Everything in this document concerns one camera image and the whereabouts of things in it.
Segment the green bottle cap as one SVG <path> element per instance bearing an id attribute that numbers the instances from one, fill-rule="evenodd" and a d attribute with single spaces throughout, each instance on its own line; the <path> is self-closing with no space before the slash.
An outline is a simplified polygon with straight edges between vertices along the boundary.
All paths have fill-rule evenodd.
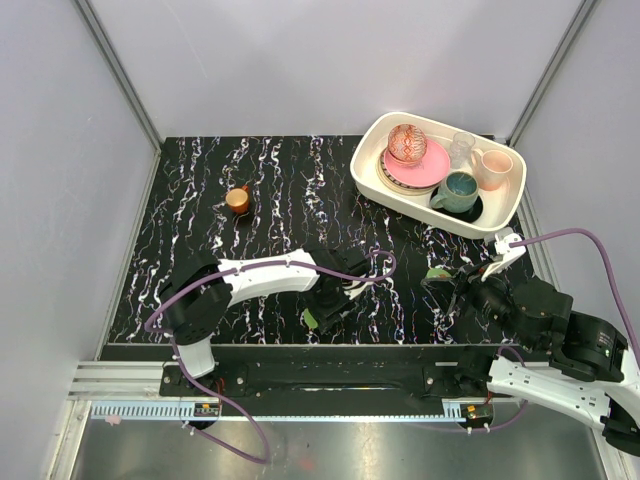
<path id="1" fill-rule="evenodd" d="M 443 279 L 450 277 L 451 273 L 443 268 L 430 268 L 426 274 L 427 279 Z"/>

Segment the green pill bottle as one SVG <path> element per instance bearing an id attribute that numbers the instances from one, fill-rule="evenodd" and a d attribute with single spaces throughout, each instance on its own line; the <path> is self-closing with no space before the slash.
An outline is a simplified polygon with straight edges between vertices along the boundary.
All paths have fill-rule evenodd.
<path id="1" fill-rule="evenodd" d="M 310 330 L 316 330 L 319 327 L 319 324 L 318 324 L 317 320 L 315 319 L 315 317 L 312 315 L 312 313 L 310 312 L 310 310 L 308 308 L 305 308 L 303 310 L 302 319 L 303 319 L 305 325 Z"/>

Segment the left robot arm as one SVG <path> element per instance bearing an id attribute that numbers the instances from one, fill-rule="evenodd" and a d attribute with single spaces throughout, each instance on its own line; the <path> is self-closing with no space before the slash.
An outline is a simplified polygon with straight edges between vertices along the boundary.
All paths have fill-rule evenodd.
<path id="1" fill-rule="evenodd" d="M 324 333 L 353 309 L 370 284 L 370 254 L 358 250 L 298 248 L 257 259 L 195 256 L 189 267 L 172 274 L 160 307 L 144 322 L 148 333 L 168 338 L 184 369 L 181 384 L 196 396 L 216 382 L 211 337 L 227 311 L 237 304 L 281 293 L 301 298 L 312 327 Z"/>

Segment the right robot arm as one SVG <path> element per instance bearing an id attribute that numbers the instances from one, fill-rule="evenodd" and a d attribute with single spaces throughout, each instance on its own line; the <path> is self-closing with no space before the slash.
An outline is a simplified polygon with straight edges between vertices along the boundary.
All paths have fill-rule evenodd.
<path id="1" fill-rule="evenodd" d="M 542 354 L 554 375 L 504 357 L 504 348 L 462 350 L 457 363 L 433 374 L 427 394 L 517 397 L 563 413 L 601 433 L 612 447 L 639 454 L 639 367 L 630 342 L 609 322 L 572 308 L 571 296 L 537 277 L 508 286 L 484 268 L 431 273 L 423 287 L 443 299 L 446 313 L 480 317 Z"/>

